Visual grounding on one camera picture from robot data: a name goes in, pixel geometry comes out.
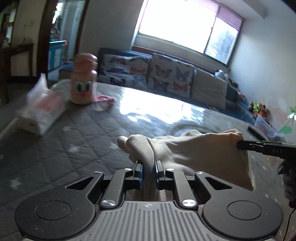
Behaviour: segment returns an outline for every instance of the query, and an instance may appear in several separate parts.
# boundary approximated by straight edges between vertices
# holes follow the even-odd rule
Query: pink bottle
[[[71,101],[88,104],[93,100],[93,86],[97,80],[98,59],[90,53],[79,53],[74,57],[71,74]]]

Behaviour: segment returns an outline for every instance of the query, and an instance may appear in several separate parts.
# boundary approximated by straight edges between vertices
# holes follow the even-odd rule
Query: ribbed gray plate
[[[220,241],[194,211],[173,202],[130,202],[102,211],[94,224],[70,241]]]

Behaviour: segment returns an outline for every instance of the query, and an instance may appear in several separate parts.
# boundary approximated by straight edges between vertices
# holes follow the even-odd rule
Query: cartoon eyes
[[[78,92],[78,93],[80,93],[82,91],[88,92],[91,89],[91,85],[92,85],[92,82],[90,82],[90,81],[87,81],[87,82],[77,81],[75,83],[76,92]]]

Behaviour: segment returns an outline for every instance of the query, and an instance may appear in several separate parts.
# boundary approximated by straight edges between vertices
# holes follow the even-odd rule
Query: window
[[[242,20],[211,0],[148,0],[139,32],[228,64]]]
[[[62,10],[63,10],[63,5],[64,3],[59,2],[56,6],[56,11],[54,12],[54,17],[52,19],[52,24],[55,23],[55,21],[57,20],[57,17],[60,16],[62,14]]]

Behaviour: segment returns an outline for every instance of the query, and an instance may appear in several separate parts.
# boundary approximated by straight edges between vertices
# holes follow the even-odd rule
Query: black cable
[[[293,213],[295,210],[296,210],[296,209],[293,209],[292,212],[291,212],[290,215],[289,215],[288,224],[287,224],[287,229],[286,229],[286,233],[285,233],[285,236],[284,236],[283,241],[285,241],[285,238],[286,238],[286,236],[287,236],[288,229],[289,229],[290,219],[291,219],[292,213]]]

